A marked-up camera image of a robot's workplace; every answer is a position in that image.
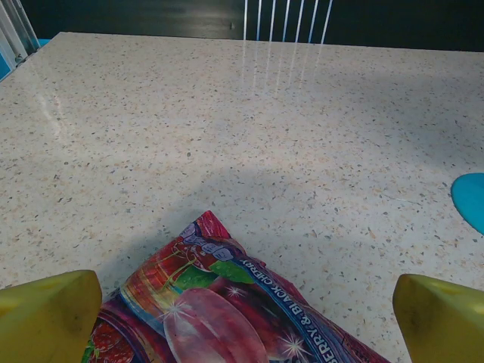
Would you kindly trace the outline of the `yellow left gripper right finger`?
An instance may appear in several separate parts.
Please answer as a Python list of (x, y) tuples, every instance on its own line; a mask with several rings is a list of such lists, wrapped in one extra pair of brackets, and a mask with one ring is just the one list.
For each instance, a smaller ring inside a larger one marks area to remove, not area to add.
[(483, 361), (483, 292), (406, 274), (392, 306), (413, 362)]

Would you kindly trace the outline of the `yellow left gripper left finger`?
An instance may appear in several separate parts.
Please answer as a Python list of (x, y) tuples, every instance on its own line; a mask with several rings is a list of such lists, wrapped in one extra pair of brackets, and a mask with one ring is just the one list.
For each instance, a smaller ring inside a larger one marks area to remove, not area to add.
[(2, 362), (81, 362), (102, 301), (92, 270), (1, 290)]

